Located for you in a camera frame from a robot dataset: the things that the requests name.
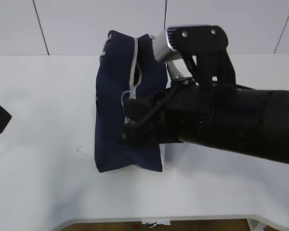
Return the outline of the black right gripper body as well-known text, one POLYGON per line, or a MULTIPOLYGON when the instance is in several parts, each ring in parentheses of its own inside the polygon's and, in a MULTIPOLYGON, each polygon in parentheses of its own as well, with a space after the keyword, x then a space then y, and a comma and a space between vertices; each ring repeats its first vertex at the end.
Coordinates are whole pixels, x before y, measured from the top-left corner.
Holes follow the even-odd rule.
POLYGON ((127 144, 182 142, 194 130, 205 140, 216 101, 236 87, 228 37, 220 26, 177 29, 173 38, 182 58, 164 62, 170 87, 124 103, 128 121, 122 139, 127 144))

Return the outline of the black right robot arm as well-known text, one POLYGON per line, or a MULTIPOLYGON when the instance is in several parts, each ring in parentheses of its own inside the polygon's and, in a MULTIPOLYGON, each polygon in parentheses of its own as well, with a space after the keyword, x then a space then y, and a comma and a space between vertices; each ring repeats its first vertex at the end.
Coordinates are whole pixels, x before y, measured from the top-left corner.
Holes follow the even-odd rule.
POLYGON ((170 26, 152 42, 157 61, 182 59, 190 77, 170 72, 171 86, 124 103, 123 140, 194 143, 289 164, 289 90, 236 83, 219 26, 170 26))

